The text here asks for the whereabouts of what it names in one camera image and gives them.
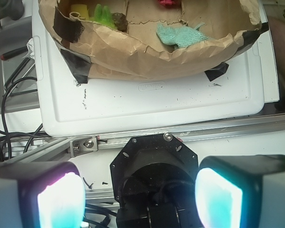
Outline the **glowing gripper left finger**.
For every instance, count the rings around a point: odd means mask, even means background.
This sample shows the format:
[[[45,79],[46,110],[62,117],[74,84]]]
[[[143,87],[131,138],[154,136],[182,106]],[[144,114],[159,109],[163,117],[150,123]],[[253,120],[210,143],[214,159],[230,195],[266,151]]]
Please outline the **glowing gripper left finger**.
[[[72,162],[2,162],[0,228],[79,228],[85,193]]]

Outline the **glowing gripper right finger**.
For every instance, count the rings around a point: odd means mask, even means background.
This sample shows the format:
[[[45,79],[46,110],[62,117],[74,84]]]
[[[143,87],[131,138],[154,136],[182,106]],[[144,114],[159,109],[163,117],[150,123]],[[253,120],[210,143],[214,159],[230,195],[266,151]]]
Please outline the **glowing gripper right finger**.
[[[285,228],[285,155],[208,156],[195,200],[205,228]]]

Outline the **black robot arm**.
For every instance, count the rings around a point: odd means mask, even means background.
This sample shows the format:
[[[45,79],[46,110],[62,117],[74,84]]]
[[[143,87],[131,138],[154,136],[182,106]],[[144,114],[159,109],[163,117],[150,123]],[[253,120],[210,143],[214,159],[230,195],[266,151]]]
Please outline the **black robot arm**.
[[[89,204],[72,162],[0,162],[0,228],[285,228],[285,155],[202,161],[175,137],[131,138],[110,164],[119,209]]]

